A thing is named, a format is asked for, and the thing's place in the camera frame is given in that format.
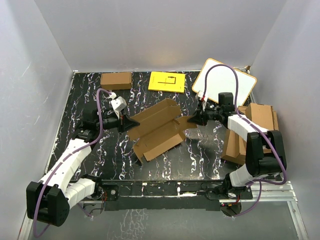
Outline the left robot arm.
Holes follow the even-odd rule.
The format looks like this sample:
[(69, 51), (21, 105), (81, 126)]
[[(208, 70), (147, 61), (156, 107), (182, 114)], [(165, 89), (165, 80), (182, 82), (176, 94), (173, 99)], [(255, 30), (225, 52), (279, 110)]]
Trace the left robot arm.
[(100, 141), (104, 130), (117, 129), (123, 133), (139, 125), (124, 110), (109, 115), (102, 115), (97, 109), (84, 112), (59, 160), (39, 182), (32, 181), (27, 186), (27, 217), (59, 227), (70, 209), (84, 198), (99, 199), (104, 189), (99, 177), (86, 174), (70, 184), (71, 178)]

